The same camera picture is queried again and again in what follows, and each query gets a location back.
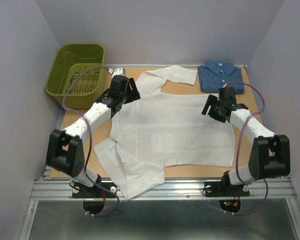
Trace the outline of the white long sleeve shirt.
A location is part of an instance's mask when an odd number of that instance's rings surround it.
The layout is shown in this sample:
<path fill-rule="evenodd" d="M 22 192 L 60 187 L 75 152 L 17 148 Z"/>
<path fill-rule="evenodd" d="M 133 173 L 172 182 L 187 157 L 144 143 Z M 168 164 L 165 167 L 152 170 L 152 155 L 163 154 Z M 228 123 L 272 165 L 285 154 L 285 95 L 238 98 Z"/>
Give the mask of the white long sleeve shirt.
<path fill-rule="evenodd" d="M 208 96 L 162 92 L 167 81 L 193 85 L 196 77 L 178 65 L 143 72 L 136 81 L 140 99 L 123 105 L 109 137 L 94 147 L 125 198 L 163 184 L 166 167 L 232 166 L 233 127 L 202 114 Z"/>

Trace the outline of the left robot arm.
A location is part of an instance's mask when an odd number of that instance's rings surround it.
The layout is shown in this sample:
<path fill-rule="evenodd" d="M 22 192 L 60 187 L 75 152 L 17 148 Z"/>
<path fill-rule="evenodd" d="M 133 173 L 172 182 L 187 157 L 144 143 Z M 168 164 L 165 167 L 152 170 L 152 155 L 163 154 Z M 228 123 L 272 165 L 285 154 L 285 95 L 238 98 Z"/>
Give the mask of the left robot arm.
<path fill-rule="evenodd" d="M 92 133 L 119 112 L 124 104 L 141 98 L 135 80 L 114 75 L 110 87 L 97 98 L 86 113 L 63 130 L 51 132 L 46 154 L 46 165 L 62 172 L 81 185 L 90 197 L 101 193 L 98 175 L 86 166 L 84 143 L 92 143 Z"/>

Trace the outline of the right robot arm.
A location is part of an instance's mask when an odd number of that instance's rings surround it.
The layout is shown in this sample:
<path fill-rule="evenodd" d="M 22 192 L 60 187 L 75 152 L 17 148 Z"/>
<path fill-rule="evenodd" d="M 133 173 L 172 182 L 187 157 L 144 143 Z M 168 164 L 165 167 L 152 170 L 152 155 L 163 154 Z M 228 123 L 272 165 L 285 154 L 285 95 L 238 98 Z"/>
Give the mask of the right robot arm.
<path fill-rule="evenodd" d="M 247 165 L 223 174 L 220 181 L 223 194 L 232 195 L 238 190 L 238 185 L 249 185 L 257 180 L 290 174 L 289 138 L 267 129 L 245 104 L 237 103 L 233 87 L 220 88 L 218 96 L 210 94 L 202 114 L 221 123 L 231 123 L 240 130 L 239 137 L 247 137 L 252 144 Z"/>

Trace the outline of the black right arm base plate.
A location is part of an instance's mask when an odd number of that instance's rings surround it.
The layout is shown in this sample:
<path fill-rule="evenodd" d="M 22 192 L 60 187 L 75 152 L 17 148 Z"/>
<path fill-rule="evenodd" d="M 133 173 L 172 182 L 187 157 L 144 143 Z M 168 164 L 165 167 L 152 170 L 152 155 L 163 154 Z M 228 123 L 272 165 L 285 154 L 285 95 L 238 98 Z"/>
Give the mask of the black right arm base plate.
<path fill-rule="evenodd" d="M 221 181 L 206 181 L 202 193 L 208 198 L 250 196 L 249 189 L 244 190 L 244 185 L 224 185 Z"/>

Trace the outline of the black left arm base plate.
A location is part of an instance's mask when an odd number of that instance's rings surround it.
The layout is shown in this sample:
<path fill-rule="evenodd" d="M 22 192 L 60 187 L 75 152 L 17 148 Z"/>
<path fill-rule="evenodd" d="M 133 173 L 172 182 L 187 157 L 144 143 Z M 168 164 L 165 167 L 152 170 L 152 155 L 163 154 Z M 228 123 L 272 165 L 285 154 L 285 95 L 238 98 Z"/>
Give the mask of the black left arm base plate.
<path fill-rule="evenodd" d="M 87 187 L 79 182 L 71 181 L 69 186 L 72 188 L 72 198 L 74 199 L 113 199 L 115 196 L 109 192 L 103 192 L 97 186 Z"/>

